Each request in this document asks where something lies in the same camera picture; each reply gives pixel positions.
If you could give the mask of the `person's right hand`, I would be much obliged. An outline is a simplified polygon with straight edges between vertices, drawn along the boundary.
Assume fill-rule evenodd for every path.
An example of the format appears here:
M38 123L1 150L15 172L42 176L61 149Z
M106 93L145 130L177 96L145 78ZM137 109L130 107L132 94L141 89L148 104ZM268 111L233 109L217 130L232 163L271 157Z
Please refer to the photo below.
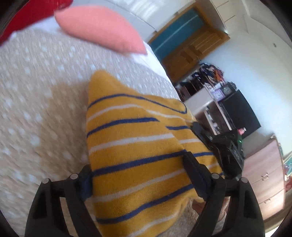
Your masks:
M223 229L229 205L230 198L210 198L209 201L199 203L193 201L192 208L198 214L195 223L195 230L200 234L199 236L215 236Z

